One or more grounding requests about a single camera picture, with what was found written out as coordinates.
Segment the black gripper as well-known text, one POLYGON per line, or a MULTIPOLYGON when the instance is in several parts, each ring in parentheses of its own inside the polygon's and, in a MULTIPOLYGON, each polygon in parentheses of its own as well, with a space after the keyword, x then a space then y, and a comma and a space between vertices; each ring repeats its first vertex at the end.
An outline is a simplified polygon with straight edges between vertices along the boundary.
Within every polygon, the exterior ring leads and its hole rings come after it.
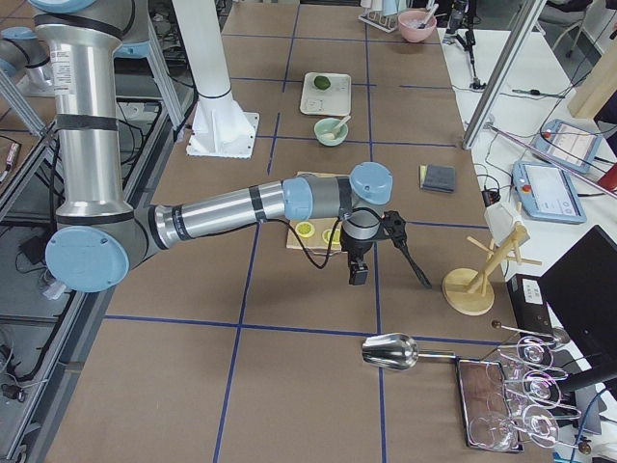
POLYGON ((373 237, 360 239, 352 236, 345 228, 341 229, 341 250, 347 254, 351 286, 362 286, 366 283, 367 264, 364 256, 370 251, 374 242, 373 237))

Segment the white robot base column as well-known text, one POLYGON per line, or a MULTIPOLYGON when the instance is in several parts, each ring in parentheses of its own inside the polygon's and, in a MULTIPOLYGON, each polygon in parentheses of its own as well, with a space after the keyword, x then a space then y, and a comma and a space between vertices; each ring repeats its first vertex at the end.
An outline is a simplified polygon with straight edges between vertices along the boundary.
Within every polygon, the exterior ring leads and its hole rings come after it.
POLYGON ((259 114, 244 112, 233 97, 215 3, 177 0, 173 5, 198 93, 187 153, 248 159, 259 114))

